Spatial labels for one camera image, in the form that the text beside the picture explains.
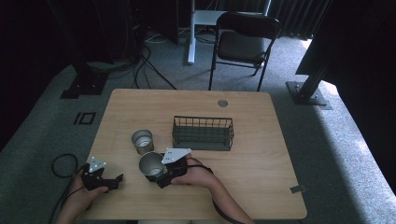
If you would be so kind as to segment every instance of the table top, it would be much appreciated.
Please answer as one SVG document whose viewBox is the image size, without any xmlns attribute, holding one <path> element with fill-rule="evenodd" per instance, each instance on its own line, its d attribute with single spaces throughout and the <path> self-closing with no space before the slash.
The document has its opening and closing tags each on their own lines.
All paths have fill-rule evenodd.
<svg viewBox="0 0 396 224">
<path fill-rule="evenodd" d="M 221 107 L 219 100 L 228 105 Z M 160 189 L 140 173 L 131 136 L 153 134 L 155 151 L 172 146 L 174 116 L 233 119 L 230 151 L 194 150 L 254 219 L 306 216 L 298 182 L 271 96 L 247 91 L 124 90 L 112 92 L 90 157 L 105 161 L 103 178 L 124 174 L 120 188 L 93 202 L 84 219 L 218 219 L 207 189 L 171 185 Z"/>
</svg>

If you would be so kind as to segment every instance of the gray carpet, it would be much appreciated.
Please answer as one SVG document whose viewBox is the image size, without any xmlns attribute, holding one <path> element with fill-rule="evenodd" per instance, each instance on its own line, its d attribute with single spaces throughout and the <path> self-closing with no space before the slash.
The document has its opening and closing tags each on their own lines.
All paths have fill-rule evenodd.
<svg viewBox="0 0 396 224">
<path fill-rule="evenodd" d="M 200 37 L 213 39 L 210 35 Z M 154 38 L 147 43 L 150 56 L 147 49 L 143 53 L 177 89 L 207 90 L 212 45 L 197 42 L 195 64 L 187 65 L 185 40 L 182 38 L 177 46 Z M 272 95 L 297 179 L 309 188 L 303 194 L 308 216 L 302 222 L 396 223 L 395 195 L 336 88 L 326 82 L 319 86 L 332 110 L 293 103 L 285 82 L 306 80 L 306 76 L 294 75 L 304 53 L 300 40 L 279 38 L 262 85 L 262 91 Z M 250 77 L 251 72 L 246 68 L 219 65 L 213 90 L 255 91 L 259 77 Z M 114 72 L 110 74 L 103 94 L 61 100 L 63 90 L 69 88 L 74 76 L 73 67 L 68 66 L 51 81 L 28 118 L 0 153 L 0 223 L 48 223 L 52 208 L 68 181 L 52 173 L 52 160 L 64 153 L 73 153 L 78 157 L 78 163 L 83 164 L 111 92 L 117 88 L 131 88 L 134 82 L 132 70 Z M 139 70 L 137 83 L 142 89 L 171 89 L 148 65 Z M 78 113 L 95 113 L 93 123 L 75 124 Z M 57 164 L 62 174 L 71 172 L 74 166 L 71 160 L 61 160 Z M 258 223 L 299 222 L 258 220 Z"/>
</svg>

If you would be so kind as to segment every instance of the stand base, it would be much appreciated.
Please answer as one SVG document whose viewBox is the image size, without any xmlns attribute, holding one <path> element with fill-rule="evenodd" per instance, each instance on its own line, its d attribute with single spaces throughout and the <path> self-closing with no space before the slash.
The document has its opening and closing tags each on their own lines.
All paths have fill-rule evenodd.
<svg viewBox="0 0 396 224">
<path fill-rule="evenodd" d="M 296 105 L 319 105 L 322 110 L 332 110 L 330 102 L 323 98 L 319 89 L 316 89 L 314 94 L 306 99 L 299 95 L 300 89 L 304 85 L 303 82 L 288 81 L 286 85 Z"/>
<path fill-rule="evenodd" d="M 80 85 L 78 77 L 75 77 L 69 90 L 64 91 L 61 99 L 77 99 L 80 95 L 100 95 L 106 85 L 108 74 L 101 74 L 91 80 L 89 85 Z"/>
</svg>

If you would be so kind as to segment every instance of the metal wire basket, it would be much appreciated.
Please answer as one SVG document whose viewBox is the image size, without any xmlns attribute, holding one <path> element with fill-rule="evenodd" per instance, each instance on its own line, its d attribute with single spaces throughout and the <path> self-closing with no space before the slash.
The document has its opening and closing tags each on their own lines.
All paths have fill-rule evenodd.
<svg viewBox="0 0 396 224">
<path fill-rule="evenodd" d="M 172 136 L 174 147 L 229 151 L 233 119 L 175 116 Z"/>
</svg>

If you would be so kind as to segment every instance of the black cable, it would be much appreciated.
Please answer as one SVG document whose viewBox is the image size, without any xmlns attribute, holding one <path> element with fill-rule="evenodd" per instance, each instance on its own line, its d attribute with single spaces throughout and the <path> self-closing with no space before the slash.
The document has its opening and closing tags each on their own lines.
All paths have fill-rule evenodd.
<svg viewBox="0 0 396 224">
<path fill-rule="evenodd" d="M 215 203 L 215 201 L 213 201 L 213 205 L 215 206 L 216 211 L 219 213 L 219 215 L 221 215 L 224 219 L 226 219 L 227 221 L 233 223 L 233 224 L 244 224 L 243 222 L 237 221 L 227 215 L 225 215 L 221 209 L 218 207 L 218 205 Z"/>
<path fill-rule="evenodd" d="M 74 171 L 76 171 L 77 168 L 78 168 L 78 159 L 77 159 L 77 157 L 76 157 L 75 155 L 73 155 L 73 154 L 71 154 L 71 153 L 65 153 L 65 154 L 62 154 L 62 155 L 60 155 L 60 156 L 57 156 L 55 159 L 53 159 L 52 165 L 51 165 L 50 168 L 51 168 L 52 172 L 53 172 L 56 176 L 58 176 L 58 177 L 60 177 L 60 178 L 71 177 L 74 173 L 71 174 L 71 175 L 60 175 L 60 174 L 58 174 L 58 173 L 55 171 L 55 163 L 56 163 L 60 158 L 63 158 L 63 157 L 71 157 L 71 158 L 74 159 L 74 162 L 75 162 L 75 169 L 74 169 Z"/>
<path fill-rule="evenodd" d="M 205 43 L 205 44 L 214 44 L 215 43 L 214 40 L 208 40 L 208 39 L 201 38 L 201 37 L 198 37 L 198 36 L 196 36 L 195 39 L 198 40 L 199 42 Z"/>
<path fill-rule="evenodd" d="M 69 195 L 67 195 L 67 198 L 70 198 L 70 196 L 72 196 L 74 193 L 76 193 L 77 191 L 79 191 L 79 190 L 81 190 L 81 189 L 84 189 L 84 188 L 85 188 L 85 186 L 82 186 L 81 188 L 76 189 L 75 191 L 69 193 Z"/>
<path fill-rule="evenodd" d="M 129 74 L 134 73 L 134 69 L 135 69 L 135 67 L 133 69 L 131 69 L 130 71 L 125 72 L 125 74 L 122 74 L 122 75 L 120 75 L 118 77 L 108 77 L 107 80 L 114 80 L 114 79 L 118 79 L 118 78 L 121 78 L 121 77 L 126 77 Z"/>
<path fill-rule="evenodd" d="M 75 170 L 74 170 L 73 174 L 70 174 L 70 175 L 60 175 L 59 173 L 56 172 L 56 170 L 55 170 L 55 164 L 56 164 L 56 162 L 57 162 L 60 158 L 63 158 L 63 157 L 71 157 L 71 158 L 74 159 L 74 162 L 75 162 Z M 79 189 L 78 189 L 78 190 L 75 190 L 75 191 L 73 191 L 71 194 L 68 194 L 68 192 L 69 192 L 69 190 L 70 190 L 70 187 L 72 186 L 74 180 L 75 180 L 76 177 L 78 176 L 78 173 L 79 173 L 81 170 L 83 170 L 84 167 L 85 167 L 85 166 L 81 166 L 81 167 L 78 169 L 78 159 L 77 159 L 77 157 L 76 157 L 75 155 L 73 155 L 73 154 L 71 154 L 71 153 L 62 154 L 62 155 L 60 155 L 60 156 L 57 156 L 55 159 L 53 159 L 52 165 L 51 165 L 51 170 L 52 170 L 53 174 L 56 175 L 56 176 L 58 176 L 58 177 L 60 177 L 60 178 L 68 178 L 68 177 L 70 177 L 70 180 L 69 180 L 69 182 L 68 182 L 66 188 L 64 189 L 64 191 L 63 191 L 61 197 L 59 197 L 58 201 L 56 202 L 55 206 L 54 206 L 53 209 L 52 209 L 52 213 L 51 213 L 51 215 L 50 215 L 50 217 L 49 217 L 49 224 L 52 223 L 52 220 L 53 220 L 53 218 L 54 218 L 54 216 L 55 216 L 55 212 L 56 212 L 56 209 L 58 208 L 58 206 L 60 205 L 61 208 L 62 208 L 62 207 L 64 206 L 64 203 L 66 202 L 66 199 L 67 199 L 70 195 L 72 195 L 73 193 L 75 193 L 75 192 L 77 192 L 77 191 L 79 190 Z"/>
<path fill-rule="evenodd" d="M 148 88 L 151 89 L 151 86 L 149 85 L 148 74 L 146 73 L 146 64 L 145 64 L 145 69 L 143 69 L 143 74 L 145 75 L 146 82 L 148 83 Z"/>
<path fill-rule="evenodd" d="M 168 83 L 174 90 L 176 90 L 177 88 L 168 80 L 166 79 L 166 77 L 163 76 L 163 74 L 161 74 L 157 68 L 154 67 L 154 65 L 145 57 L 142 55 L 142 58 L 145 59 L 145 61 L 151 66 L 152 69 L 154 69 L 154 71 L 157 73 L 158 76 L 160 76 L 166 83 Z"/>
<path fill-rule="evenodd" d="M 151 50 L 148 48 L 148 58 L 151 56 Z M 146 64 L 146 61 L 143 61 L 140 66 L 134 71 L 134 82 L 132 83 L 132 89 L 134 88 L 134 84 L 136 84 L 136 87 L 140 89 L 139 84 L 137 83 L 137 75 L 139 74 L 140 69 L 143 67 L 143 65 Z"/>
<path fill-rule="evenodd" d="M 136 65 L 136 62 L 133 60 L 128 60 L 126 63 L 122 63 L 120 65 L 115 65 L 110 68 L 98 68 L 98 67 L 88 64 L 88 66 L 91 68 L 91 70 L 97 75 L 106 75 L 108 73 L 113 73 L 113 72 L 128 71 L 135 65 Z"/>
</svg>

